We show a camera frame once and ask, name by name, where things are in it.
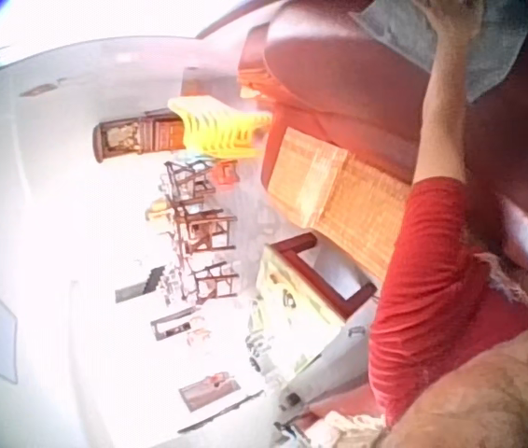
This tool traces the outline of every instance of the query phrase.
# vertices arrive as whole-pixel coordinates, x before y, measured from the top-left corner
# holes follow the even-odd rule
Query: towel
[[[528,35],[526,0],[485,3],[482,29],[469,51],[466,87],[470,103],[507,77]],[[430,72],[437,36],[410,0],[376,0],[351,16],[374,39]]]

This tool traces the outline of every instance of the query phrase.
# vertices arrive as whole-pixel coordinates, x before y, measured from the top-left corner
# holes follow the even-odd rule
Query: wall
[[[109,443],[101,416],[79,408],[89,395],[75,400],[88,384],[73,378],[71,355],[80,344],[100,346],[108,329],[99,317],[113,290],[151,267],[135,260],[152,244],[143,211],[164,156],[98,165],[91,130],[165,106],[180,92],[183,67],[200,59],[192,41],[184,50],[131,40],[60,49],[0,71],[0,298],[19,319],[20,378],[0,379],[0,448]],[[180,57],[161,67],[167,51]],[[134,65],[117,63],[120,54]],[[59,78],[56,91],[19,97]],[[82,291],[73,304],[72,282]],[[103,432],[92,434],[97,427]]]

